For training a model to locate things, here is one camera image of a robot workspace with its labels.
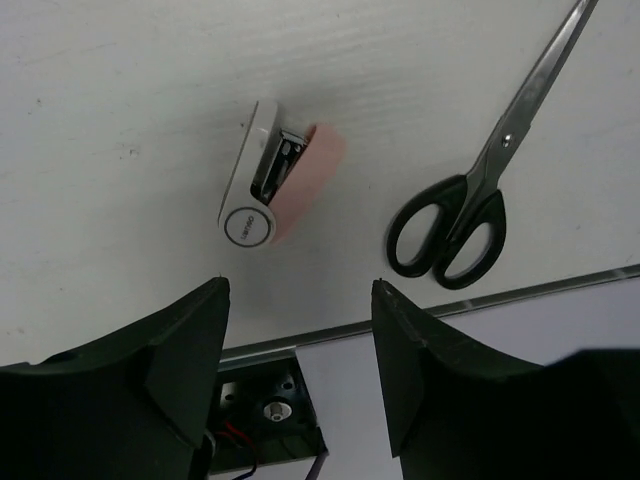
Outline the pink white stapler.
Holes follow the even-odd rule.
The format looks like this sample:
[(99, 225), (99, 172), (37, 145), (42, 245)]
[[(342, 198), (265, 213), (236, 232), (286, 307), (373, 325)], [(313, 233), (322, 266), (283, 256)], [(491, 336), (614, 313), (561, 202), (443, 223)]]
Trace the pink white stapler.
[(277, 101), (257, 101), (218, 214), (226, 239), (243, 249), (282, 240), (345, 153), (346, 141), (332, 126), (301, 130)]

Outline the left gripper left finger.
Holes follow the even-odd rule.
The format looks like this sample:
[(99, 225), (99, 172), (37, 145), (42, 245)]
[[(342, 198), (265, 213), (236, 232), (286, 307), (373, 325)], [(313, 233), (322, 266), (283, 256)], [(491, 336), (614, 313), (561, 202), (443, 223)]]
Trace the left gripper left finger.
[(97, 340), (3, 367), (2, 477), (188, 478), (229, 308), (229, 282), (217, 277)]

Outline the black handled scissors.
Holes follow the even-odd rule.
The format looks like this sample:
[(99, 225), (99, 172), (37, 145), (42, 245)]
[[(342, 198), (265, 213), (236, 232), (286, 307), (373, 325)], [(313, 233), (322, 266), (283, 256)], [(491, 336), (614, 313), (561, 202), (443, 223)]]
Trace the black handled scissors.
[[(578, 1), (565, 17), (497, 121), (473, 167), (464, 175), (444, 179), (410, 199), (394, 216), (386, 234), (386, 258), (405, 278), (431, 273), (448, 290), (464, 289), (494, 266), (504, 248), (506, 209), (498, 183), (513, 159), (560, 71), (596, 8), (595, 1)], [(398, 258), (397, 247), (407, 223), (421, 210), (435, 206), (438, 214), (415, 254)], [(489, 226), (488, 245), (463, 272), (449, 276), (448, 268), (474, 231)]]

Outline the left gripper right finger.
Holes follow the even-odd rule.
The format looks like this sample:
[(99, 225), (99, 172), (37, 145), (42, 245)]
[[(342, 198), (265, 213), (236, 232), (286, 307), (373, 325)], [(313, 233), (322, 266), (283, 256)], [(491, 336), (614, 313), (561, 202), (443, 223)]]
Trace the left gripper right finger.
[(372, 330), (392, 454), (407, 479), (635, 479), (639, 353), (548, 366), (487, 346), (373, 283)]

